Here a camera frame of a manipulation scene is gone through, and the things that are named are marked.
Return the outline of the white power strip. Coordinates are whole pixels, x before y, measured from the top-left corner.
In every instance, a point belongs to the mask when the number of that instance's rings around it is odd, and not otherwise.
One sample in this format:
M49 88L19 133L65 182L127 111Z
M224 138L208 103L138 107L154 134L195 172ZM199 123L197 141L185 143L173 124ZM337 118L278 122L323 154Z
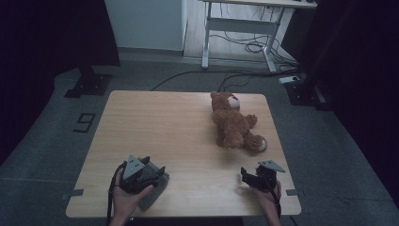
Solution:
M282 77L279 79L280 84L287 84L287 83L293 83L293 82L299 82L300 78L297 76L287 76L287 77Z

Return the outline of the white cabinet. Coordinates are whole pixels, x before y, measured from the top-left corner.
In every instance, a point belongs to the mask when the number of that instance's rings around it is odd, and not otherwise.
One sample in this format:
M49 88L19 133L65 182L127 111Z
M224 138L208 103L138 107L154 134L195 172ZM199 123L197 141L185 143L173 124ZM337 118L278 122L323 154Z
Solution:
M119 48L182 51L187 0L105 0Z

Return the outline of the grey fluffy cloth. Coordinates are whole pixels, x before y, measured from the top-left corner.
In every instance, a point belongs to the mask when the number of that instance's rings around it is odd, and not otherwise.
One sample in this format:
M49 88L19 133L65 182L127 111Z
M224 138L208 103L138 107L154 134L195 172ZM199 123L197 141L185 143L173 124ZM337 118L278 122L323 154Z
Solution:
M155 166L152 162L147 164L144 168L143 174L145 176L156 176L156 172L159 167ZM141 211L147 211L161 196L163 191L166 189L169 181L169 174L164 172L164 174L158 179L158 185L139 203L138 207Z

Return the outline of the white desk frame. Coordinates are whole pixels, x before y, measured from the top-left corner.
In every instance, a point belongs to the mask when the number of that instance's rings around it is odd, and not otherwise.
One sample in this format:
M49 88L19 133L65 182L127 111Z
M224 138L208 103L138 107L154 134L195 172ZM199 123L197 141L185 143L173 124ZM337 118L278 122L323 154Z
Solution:
M280 21L284 10L287 8L307 8L316 9L317 4L314 0L201 0L208 4L205 19L205 40L202 47L201 67L206 70L209 67L209 38L211 31L227 31L248 34L269 35L266 47L263 49L268 70L271 73L277 71L274 58L271 54L273 43L276 39ZM235 4L235 5L251 5L262 7L280 8L278 18L275 21L252 21L240 19L226 19L212 16L212 4Z

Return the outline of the brown teddy bear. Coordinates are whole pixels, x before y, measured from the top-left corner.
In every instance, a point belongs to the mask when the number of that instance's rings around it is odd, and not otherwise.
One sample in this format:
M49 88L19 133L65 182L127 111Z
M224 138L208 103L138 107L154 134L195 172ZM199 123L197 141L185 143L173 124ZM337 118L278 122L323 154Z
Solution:
M211 118L216 125L216 144L219 147L246 148L253 152L266 150L266 139L250 132L257 123L257 117L255 115L244 116L240 112L240 101L234 94L212 91L210 97L213 110Z

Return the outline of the dark curtain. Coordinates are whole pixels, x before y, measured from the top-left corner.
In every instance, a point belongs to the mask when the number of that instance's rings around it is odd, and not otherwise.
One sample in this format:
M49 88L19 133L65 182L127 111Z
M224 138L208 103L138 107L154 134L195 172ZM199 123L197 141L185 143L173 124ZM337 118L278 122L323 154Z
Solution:
M0 0L0 165L47 105L59 74L119 64L105 0Z
M295 9L282 46L399 207L399 0L314 2Z

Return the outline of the person's right hand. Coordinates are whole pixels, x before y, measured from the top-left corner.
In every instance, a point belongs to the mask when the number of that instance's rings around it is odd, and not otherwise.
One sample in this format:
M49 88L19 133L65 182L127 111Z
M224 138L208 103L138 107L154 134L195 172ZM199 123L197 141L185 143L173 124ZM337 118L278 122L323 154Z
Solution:
M255 187L252 187L251 190L255 193L265 216L267 218L278 218L278 207L273 194L271 192L262 192Z

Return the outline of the person's left hand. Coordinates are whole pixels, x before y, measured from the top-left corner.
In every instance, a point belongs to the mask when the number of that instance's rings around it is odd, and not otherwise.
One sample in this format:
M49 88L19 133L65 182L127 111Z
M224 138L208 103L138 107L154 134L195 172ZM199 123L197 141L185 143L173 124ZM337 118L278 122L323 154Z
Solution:
M153 185L147 186L138 194L129 194L120 188L119 182L123 169L118 171L116 183L113 187L113 217L112 218L129 218L137 209L140 201L147 196L152 190Z

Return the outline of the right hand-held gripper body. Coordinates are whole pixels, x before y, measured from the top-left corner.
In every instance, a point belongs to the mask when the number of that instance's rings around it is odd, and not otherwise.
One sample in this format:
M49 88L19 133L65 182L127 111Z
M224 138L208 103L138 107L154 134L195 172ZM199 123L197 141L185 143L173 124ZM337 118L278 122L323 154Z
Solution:
M284 173L285 170L273 160L264 160L259 162L255 175L247 177L247 184L258 188L263 192L273 190L277 185L277 173Z

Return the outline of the black floor tape mark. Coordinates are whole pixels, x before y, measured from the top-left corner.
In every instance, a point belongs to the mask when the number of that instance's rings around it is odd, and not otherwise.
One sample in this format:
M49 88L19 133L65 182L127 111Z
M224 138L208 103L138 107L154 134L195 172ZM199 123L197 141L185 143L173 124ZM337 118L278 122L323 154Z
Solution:
M95 117L94 113L82 113L76 122L77 127L73 131L75 133L88 133Z

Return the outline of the black stand base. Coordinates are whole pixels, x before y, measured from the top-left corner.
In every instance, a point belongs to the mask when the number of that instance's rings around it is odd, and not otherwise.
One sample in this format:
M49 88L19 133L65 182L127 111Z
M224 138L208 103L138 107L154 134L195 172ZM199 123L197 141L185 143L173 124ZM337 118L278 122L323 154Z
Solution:
M284 85L292 105L313 106L319 111L331 111L318 81L305 79L303 82L292 82Z
M82 95L103 96L113 77L112 74L96 73L91 66L78 68L80 78L72 89L69 89L65 98L80 98Z

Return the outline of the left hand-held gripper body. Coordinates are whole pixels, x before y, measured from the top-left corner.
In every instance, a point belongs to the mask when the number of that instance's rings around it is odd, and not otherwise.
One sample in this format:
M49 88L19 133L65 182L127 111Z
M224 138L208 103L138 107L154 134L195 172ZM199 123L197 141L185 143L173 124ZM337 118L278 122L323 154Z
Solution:
M143 174L146 165L139 158L130 155L120 178L120 187L130 194L138 194L147 186L158 185L158 176L145 176Z

